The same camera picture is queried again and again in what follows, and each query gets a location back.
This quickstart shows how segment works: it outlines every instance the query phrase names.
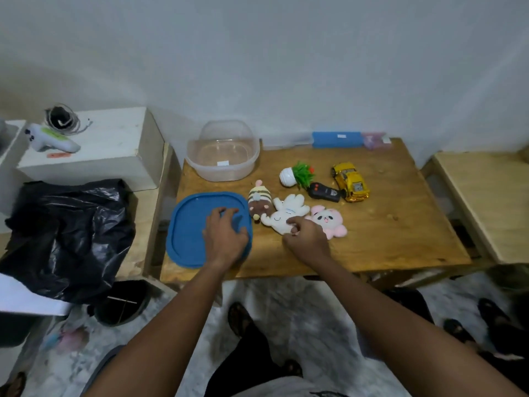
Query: cable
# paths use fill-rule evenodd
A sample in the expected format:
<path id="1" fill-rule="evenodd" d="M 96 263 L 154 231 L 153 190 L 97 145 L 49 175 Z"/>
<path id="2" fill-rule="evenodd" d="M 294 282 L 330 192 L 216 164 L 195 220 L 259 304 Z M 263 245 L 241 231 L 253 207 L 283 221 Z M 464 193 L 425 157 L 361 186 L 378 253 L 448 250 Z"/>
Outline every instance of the cable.
<path id="1" fill-rule="evenodd" d="M 66 104 L 58 103 L 44 111 L 46 113 L 46 124 L 66 136 L 80 134 L 92 124 L 92 121 L 90 121 L 88 125 L 81 129 L 79 117 Z"/>

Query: white pot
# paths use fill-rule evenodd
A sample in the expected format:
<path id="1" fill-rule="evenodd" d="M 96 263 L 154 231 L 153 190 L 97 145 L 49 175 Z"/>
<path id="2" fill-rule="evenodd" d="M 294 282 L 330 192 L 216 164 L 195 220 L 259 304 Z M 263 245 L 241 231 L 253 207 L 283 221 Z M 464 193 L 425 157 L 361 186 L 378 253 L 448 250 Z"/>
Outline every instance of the white pot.
<path id="1" fill-rule="evenodd" d="M 293 187 L 296 184 L 296 179 L 294 177 L 292 167 L 288 167 L 282 170 L 281 173 L 279 173 L 279 180 L 281 181 L 283 186 L 287 188 Z"/>

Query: black remote control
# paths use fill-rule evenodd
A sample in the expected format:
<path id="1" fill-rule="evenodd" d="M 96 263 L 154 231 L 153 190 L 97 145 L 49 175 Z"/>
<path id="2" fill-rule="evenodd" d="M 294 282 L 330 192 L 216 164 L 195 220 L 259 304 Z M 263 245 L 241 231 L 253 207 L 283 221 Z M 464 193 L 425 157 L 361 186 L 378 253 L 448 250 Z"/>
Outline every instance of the black remote control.
<path id="1" fill-rule="evenodd" d="M 339 202 L 341 198 L 339 190 L 320 183 L 311 183 L 307 189 L 307 193 L 312 199 L 325 199 L 331 202 Z"/>

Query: blue plastic lid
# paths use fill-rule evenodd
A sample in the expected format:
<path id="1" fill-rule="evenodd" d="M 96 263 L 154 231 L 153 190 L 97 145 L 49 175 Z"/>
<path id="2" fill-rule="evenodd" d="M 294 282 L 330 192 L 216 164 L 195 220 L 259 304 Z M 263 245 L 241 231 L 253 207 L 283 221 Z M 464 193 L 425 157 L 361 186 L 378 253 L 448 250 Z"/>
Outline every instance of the blue plastic lid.
<path id="1" fill-rule="evenodd" d="M 252 249 L 252 220 L 247 200 L 233 192 L 207 192 L 189 195 L 180 201 L 172 212 L 167 233 L 166 250 L 173 262 L 186 268 L 202 267 L 206 261 L 206 247 L 202 230 L 206 228 L 206 217 L 216 207 L 236 207 L 232 226 L 236 232 L 241 227 L 248 230 L 248 245 L 242 254 L 245 258 Z"/>

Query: yellow toy car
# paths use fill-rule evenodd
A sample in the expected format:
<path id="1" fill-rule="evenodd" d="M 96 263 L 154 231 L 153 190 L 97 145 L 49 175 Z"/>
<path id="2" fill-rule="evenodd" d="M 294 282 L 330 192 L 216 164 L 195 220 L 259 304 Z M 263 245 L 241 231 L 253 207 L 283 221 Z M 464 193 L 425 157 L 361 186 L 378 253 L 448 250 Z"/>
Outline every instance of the yellow toy car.
<path id="1" fill-rule="evenodd" d="M 340 163 L 331 169 L 342 196 L 348 202 L 360 202 L 369 197 L 369 189 L 352 163 Z"/>

